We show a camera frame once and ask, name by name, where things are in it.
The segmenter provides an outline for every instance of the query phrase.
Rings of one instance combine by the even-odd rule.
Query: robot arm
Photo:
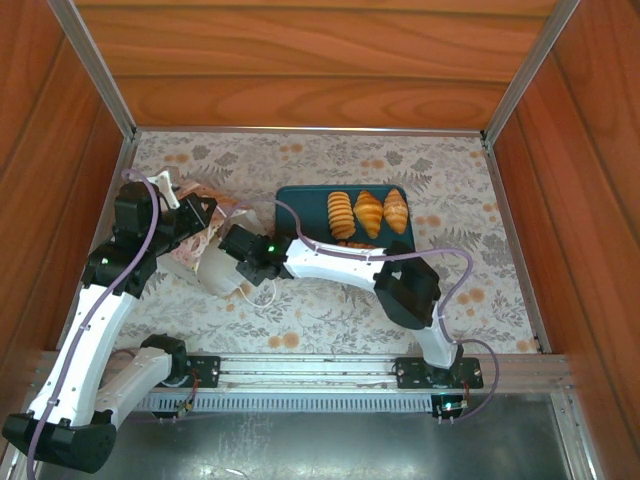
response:
[[[108,385],[99,389],[117,334],[127,312],[156,270],[156,259],[180,242],[206,228],[216,208],[213,199],[188,195],[180,201],[171,189],[168,174],[150,179],[156,195],[166,200],[159,213],[152,241],[134,270],[104,301],[80,337],[75,354],[67,360],[71,343],[86,312],[106,288],[129,266],[147,235],[152,218],[151,197],[142,183],[124,185],[115,201],[113,238],[89,256],[82,275],[80,303],[45,386],[26,414],[10,415],[3,436],[27,453],[38,422],[52,402],[61,373],[67,375],[36,446],[36,460],[68,468],[96,472],[109,457],[116,430],[138,402],[162,381],[177,383],[187,371],[185,344],[155,335],[143,342],[136,358]],[[353,249],[317,244],[338,252]],[[254,285],[265,278],[323,278],[374,292],[389,319],[410,329],[423,350],[429,374],[451,376],[462,347],[447,341],[436,318],[440,298],[438,275],[422,259],[401,262],[363,262],[317,254],[300,239],[272,240],[234,225],[220,248],[238,260],[238,271]],[[362,250],[363,255],[405,253],[400,243],[388,249]]]
[[[355,250],[314,242],[323,250],[363,256],[407,253],[399,242],[388,249]],[[462,356],[462,346],[450,343],[440,329],[438,274],[422,259],[366,262],[320,255],[300,239],[272,240],[233,225],[220,248],[238,260],[238,271],[254,285],[265,278],[322,278],[373,292],[389,319],[412,331],[428,366],[449,370]]]
[[[154,335],[142,344],[128,367],[99,389],[118,332],[155,272],[156,258],[206,228],[216,207],[215,200],[195,194],[178,201],[166,174],[150,180],[168,208],[158,212],[157,227],[144,256],[99,306],[69,361],[67,354],[87,312],[129,266],[149,232],[151,197],[144,184],[133,182],[125,184],[115,200],[113,238],[89,256],[76,315],[47,382],[26,414],[10,415],[3,425],[2,435],[26,454],[36,424],[52,402],[54,387],[66,370],[62,390],[55,404],[51,403],[40,435],[36,460],[96,472],[111,453],[117,428],[149,390],[164,380],[173,383],[186,374],[184,342]]]

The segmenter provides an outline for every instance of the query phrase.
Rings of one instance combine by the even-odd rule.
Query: teal tray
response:
[[[384,203],[384,199],[392,188],[397,188],[405,202],[407,195],[405,191],[396,185],[300,185],[283,187],[276,193],[276,198],[295,210],[300,217],[302,233],[307,237],[324,243],[337,244],[338,241],[331,236],[329,229],[329,211],[327,209],[327,199],[331,192],[347,192],[351,200],[351,206],[355,205],[358,195],[362,190],[367,190],[374,197]],[[409,212],[409,222],[407,229],[402,235],[395,233],[387,222],[382,219],[380,233],[375,240],[369,238],[358,219],[355,218],[356,233],[349,242],[367,243],[376,247],[386,248],[394,240],[401,241],[415,250],[413,240],[413,229],[411,228],[411,212]],[[289,212],[282,207],[276,207],[276,233],[296,236],[295,221]]]

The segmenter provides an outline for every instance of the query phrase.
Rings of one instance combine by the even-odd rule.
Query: pastry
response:
[[[380,233],[380,223],[382,222],[382,204],[366,190],[360,192],[353,213],[358,217],[358,221],[364,227],[369,238],[377,238]]]
[[[409,208],[397,188],[392,189],[384,200],[384,219],[396,233],[403,234],[407,229]]]
[[[378,248],[374,245],[369,245],[368,243],[359,243],[359,242],[338,242],[338,245],[341,247],[349,247],[349,248],[361,248],[367,250],[373,250],[374,248]]]
[[[349,238],[356,233],[356,222],[351,211],[351,200],[346,192],[331,192],[327,200],[329,228],[336,240]]]

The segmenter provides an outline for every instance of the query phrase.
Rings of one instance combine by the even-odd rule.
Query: wooden wall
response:
[[[556,0],[78,0],[142,126],[486,127]]]
[[[640,8],[582,0],[495,146],[607,478],[640,478]]]
[[[0,3],[0,72],[3,422],[55,348],[122,135],[45,1]]]

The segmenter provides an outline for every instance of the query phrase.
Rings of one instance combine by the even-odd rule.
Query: floral tablecloth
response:
[[[149,175],[176,166],[181,175],[238,199],[286,185],[392,183],[407,192],[416,247],[455,246],[475,261],[450,304],[456,337],[479,338],[500,353],[533,353],[535,342],[505,230],[477,138],[145,132],[134,167]],[[256,205],[267,230],[274,207]],[[455,256],[429,259],[446,292],[464,271]],[[390,322],[375,296],[322,280],[277,282],[264,309],[240,292],[204,293],[160,269],[126,321],[119,347],[151,333],[183,338],[190,351],[217,353],[417,353],[408,330]],[[245,292],[255,303],[271,285]]]

